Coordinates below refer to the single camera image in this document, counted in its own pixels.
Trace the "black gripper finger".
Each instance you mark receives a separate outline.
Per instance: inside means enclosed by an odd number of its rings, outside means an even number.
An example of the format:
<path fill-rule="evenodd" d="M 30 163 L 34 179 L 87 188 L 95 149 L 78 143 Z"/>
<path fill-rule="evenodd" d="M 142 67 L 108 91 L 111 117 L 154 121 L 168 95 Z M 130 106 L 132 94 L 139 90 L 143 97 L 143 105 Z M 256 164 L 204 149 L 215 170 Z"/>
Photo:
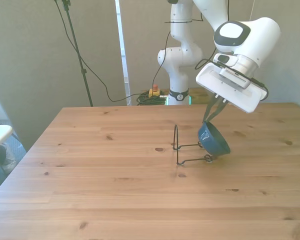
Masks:
<path fill-rule="evenodd" d="M 216 116 L 217 116 L 226 107 L 226 105 L 228 104 L 228 101 L 224 98 L 218 98 L 218 101 L 216 103 L 218 103 L 218 105 L 217 105 L 216 110 L 214 111 L 214 113 L 216 113 Z"/>
<path fill-rule="evenodd" d="M 212 107 L 217 103 L 218 100 L 219 100 L 219 95 L 215 93 L 211 97 L 209 103 L 207 104 L 205 113 L 203 115 L 203 120 L 202 120 L 203 123 L 210 122 L 216 116 L 216 113 L 215 112 L 211 113 L 211 110 L 212 110 Z"/>

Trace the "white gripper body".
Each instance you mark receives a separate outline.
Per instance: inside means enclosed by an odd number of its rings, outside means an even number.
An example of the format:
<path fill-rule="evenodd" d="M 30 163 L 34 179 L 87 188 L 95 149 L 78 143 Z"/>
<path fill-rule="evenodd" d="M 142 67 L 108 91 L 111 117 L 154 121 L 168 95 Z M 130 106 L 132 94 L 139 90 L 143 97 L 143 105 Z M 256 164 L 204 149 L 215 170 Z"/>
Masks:
<path fill-rule="evenodd" d="M 267 91 L 229 68 L 209 63 L 196 76 L 196 83 L 227 100 L 246 113 L 252 113 Z"/>

